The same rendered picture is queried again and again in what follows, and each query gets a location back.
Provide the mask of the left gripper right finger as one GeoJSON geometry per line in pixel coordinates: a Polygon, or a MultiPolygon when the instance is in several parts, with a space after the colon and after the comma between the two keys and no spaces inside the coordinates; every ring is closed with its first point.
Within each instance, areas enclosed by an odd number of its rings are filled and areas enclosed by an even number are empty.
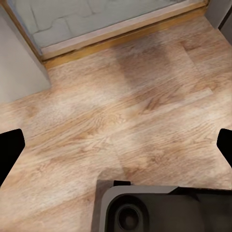
{"type": "Polygon", "coordinates": [[[232,167],[232,130],[220,129],[217,138],[217,146],[232,167]]]}

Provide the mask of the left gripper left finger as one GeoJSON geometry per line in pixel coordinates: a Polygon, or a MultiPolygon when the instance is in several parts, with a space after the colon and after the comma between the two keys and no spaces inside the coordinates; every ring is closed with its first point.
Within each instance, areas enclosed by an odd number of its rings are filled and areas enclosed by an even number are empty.
{"type": "Polygon", "coordinates": [[[0,187],[25,147],[21,129],[0,134],[0,187]]]}

